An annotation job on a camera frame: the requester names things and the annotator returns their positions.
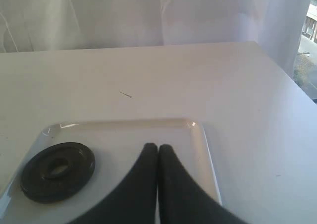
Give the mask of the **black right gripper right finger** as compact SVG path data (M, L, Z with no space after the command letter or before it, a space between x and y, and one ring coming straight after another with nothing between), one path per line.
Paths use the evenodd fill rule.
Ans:
M162 224L240 224L189 175L172 146L159 147L158 204Z

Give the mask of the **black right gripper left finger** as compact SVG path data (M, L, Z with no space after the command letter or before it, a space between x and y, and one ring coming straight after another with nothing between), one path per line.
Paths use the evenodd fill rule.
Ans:
M157 201L158 147L144 145L124 179L72 224L154 224Z

